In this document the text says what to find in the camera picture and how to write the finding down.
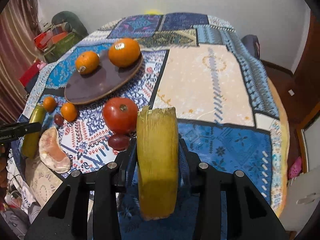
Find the grapefruit slice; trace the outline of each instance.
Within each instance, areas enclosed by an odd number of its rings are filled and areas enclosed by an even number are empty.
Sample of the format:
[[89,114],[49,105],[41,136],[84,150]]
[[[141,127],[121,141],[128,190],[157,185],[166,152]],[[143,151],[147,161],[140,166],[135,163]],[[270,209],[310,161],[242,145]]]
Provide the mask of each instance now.
[[55,127],[49,128],[42,134],[39,140],[39,155],[41,161],[57,173],[70,170],[71,161],[60,147],[59,135]]

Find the small orange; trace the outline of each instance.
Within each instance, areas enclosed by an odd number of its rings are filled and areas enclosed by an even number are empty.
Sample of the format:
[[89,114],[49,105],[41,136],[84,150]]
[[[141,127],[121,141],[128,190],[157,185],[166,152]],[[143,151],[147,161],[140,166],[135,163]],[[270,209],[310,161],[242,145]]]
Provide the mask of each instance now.
[[82,53],[75,61],[76,69],[81,75],[90,74],[99,66],[99,56],[93,51]]
[[108,56],[113,65],[119,68],[129,67],[140,56],[139,43],[129,38],[116,41],[110,47]]
[[53,97],[46,97],[43,100],[43,108],[47,110],[47,112],[51,113],[57,106],[57,102]]
[[72,103],[64,103],[61,107],[61,115],[68,122],[72,122],[77,118],[78,111]]

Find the table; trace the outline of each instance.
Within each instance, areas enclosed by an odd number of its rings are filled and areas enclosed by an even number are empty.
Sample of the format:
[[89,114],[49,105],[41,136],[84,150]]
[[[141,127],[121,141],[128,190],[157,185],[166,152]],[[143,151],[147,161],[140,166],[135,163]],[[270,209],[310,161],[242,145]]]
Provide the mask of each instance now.
[[[108,146],[112,135],[105,125],[102,105],[111,97],[128,97],[139,109],[175,106],[180,135],[200,159],[220,171],[243,170],[279,216],[286,195],[286,160],[289,148],[288,121],[273,84],[260,60],[249,54],[232,25],[216,17],[195,13],[137,15],[111,22],[80,41],[57,62],[48,64],[39,74],[20,121],[28,120],[37,103],[47,95],[58,101],[44,125],[52,125],[52,116],[66,101],[63,97],[74,61],[84,51],[97,53],[108,49],[119,38],[136,39],[144,58],[143,66],[126,85],[108,97],[79,107],[79,117],[59,128],[59,142],[72,160],[72,168],[90,172],[113,161],[117,151]],[[15,161],[20,141],[13,144]],[[35,174],[50,177],[38,183]],[[28,160],[26,176],[31,191],[43,202],[61,181],[38,160]],[[178,194],[177,212],[167,221],[143,222],[137,206],[136,183],[119,207],[121,232],[128,238],[160,236],[188,238],[194,223],[192,214],[197,196]],[[222,237],[226,216],[222,217]]]

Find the baseboard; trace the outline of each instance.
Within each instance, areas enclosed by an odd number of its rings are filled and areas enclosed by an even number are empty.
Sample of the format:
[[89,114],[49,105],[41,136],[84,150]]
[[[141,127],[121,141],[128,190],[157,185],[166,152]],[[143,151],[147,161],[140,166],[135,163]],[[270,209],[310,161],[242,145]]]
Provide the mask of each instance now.
[[290,75],[291,77],[293,77],[293,73],[291,72],[291,70],[289,70],[289,69],[287,69],[287,68],[280,67],[280,66],[277,65],[277,64],[274,64],[274,63],[265,61],[265,60],[263,60],[263,59],[261,59],[261,62],[262,62],[263,65],[265,65],[265,66],[268,66],[268,67],[274,68],[274,69],[276,69],[276,70],[282,71],[282,72]]

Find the wooden floor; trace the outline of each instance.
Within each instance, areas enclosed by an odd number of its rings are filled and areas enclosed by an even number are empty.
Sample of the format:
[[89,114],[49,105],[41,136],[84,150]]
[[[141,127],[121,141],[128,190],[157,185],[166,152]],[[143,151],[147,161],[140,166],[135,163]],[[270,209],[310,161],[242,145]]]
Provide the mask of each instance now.
[[[288,155],[289,170],[297,157],[300,156],[299,143],[295,132],[296,126],[309,113],[310,109],[315,105],[315,102],[306,96],[308,93],[306,93],[303,88],[295,84],[294,78],[291,75],[267,65],[265,65],[265,69],[268,77],[271,79],[279,93],[288,116],[290,128],[290,148]],[[290,89],[295,93],[293,96],[288,92]]]

